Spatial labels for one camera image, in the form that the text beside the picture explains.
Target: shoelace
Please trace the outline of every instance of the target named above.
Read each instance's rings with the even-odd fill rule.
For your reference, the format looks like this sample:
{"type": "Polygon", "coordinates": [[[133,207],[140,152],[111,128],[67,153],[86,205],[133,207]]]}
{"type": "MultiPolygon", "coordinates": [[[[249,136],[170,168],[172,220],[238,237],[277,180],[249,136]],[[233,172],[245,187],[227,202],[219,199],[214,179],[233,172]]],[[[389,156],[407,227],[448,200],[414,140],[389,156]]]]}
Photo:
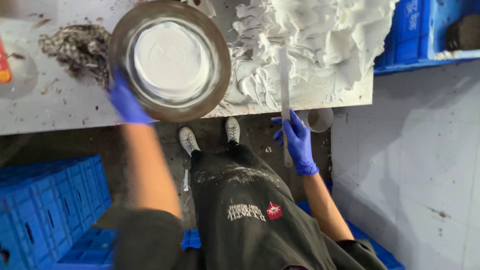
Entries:
{"type": "Polygon", "coordinates": [[[232,135],[232,138],[235,138],[235,133],[237,131],[237,127],[238,127],[238,125],[235,125],[233,127],[228,128],[228,131],[230,132],[230,135],[232,135]]]}
{"type": "Polygon", "coordinates": [[[187,146],[190,148],[190,151],[194,150],[193,148],[193,142],[192,142],[192,136],[190,134],[188,134],[188,138],[183,140],[184,143],[187,144],[187,146]]]}

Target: wet plaster in bowl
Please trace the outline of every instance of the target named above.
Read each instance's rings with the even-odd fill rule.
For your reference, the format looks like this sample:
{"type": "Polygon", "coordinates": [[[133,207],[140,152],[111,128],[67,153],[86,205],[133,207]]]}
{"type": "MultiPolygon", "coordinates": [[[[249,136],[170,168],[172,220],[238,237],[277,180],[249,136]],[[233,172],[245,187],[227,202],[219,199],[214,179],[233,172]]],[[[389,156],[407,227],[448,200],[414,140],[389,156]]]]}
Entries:
{"type": "Polygon", "coordinates": [[[327,103],[351,91],[383,52],[396,2],[251,0],[237,6],[238,38],[229,44],[231,81],[220,105],[232,111],[253,101],[265,111],[278,110],[277,51],[283,46],[291,100],[308,99],[306,89],[327,103]]]}
{"type": "Polygon", "coordinates": [[[144,30],[135,45],[135,68],[155,95],[188,99],[201,91],[209,76],[210,60],[201,41],[171,21],[144,30]]]}

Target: black sleeve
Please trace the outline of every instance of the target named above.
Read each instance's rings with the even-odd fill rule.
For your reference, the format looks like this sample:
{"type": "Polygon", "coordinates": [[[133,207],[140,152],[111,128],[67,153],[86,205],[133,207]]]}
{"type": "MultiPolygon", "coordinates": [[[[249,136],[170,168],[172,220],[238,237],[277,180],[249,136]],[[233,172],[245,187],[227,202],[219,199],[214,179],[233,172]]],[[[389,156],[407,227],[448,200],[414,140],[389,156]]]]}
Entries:
{"type": "Polygon", "coordinates": [[[182,256],[181,220],[159,210],[134,211],[120,226],[116,270],[174,268],[182,256]]]}
{"type": "Polygon", "coordinates": [[[344,240],[337,242],[337,244],[363,268],[371,270],[386,270],[386,267],[378,259],[372,245],[367,240],[344,240]]]}

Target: white paper scrap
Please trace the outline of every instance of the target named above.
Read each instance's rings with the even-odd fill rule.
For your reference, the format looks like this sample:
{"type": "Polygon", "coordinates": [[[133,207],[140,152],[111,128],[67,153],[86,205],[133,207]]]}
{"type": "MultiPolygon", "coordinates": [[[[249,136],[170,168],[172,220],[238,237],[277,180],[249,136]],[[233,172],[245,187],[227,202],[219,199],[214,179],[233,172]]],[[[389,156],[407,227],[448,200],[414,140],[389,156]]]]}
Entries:
{"type": "Polygon", "coordinates": [[[183,191],[188,191],[188,170],[185,170],[185,178],[183,179],[183,191]]]}

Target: white wall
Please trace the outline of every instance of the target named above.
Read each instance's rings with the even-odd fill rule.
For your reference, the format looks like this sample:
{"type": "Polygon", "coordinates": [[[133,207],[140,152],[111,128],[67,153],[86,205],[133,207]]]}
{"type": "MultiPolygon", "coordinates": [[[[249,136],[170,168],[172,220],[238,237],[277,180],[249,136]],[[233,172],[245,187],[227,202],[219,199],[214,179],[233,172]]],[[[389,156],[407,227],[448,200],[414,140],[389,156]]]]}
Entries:
{"type": "Polygon", "coordinates": [[[480,61],[376,77],[336,110],[333,197],[408,270],[480,269],[480,61]]]}

